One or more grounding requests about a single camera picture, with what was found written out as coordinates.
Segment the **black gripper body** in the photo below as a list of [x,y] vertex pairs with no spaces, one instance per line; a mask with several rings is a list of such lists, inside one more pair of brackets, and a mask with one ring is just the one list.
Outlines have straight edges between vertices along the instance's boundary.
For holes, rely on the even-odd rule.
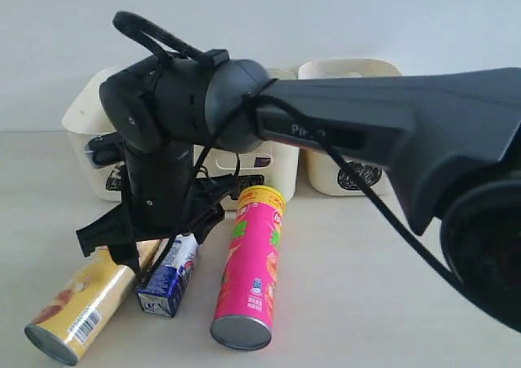
[[178,228],[192,178],[194,146],[169,142],[151,153],[123,143],[123,204],[136,238],[159,238]]

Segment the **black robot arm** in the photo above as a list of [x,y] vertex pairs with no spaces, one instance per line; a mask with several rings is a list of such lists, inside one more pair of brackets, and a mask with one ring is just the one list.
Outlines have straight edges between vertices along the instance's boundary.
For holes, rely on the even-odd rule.
[[230,176],[199,178],[194,145],[243,153],[263,140],[384,169],[405,222],[376,207],[455,290],[520,328],[520,71],[274,80],[247,59],[148,57],[110,76],[99,97],[115,132],[90,143],[123,160],[122,202],[77,231],[135,267],[138,241],[194,231],[222,214]]

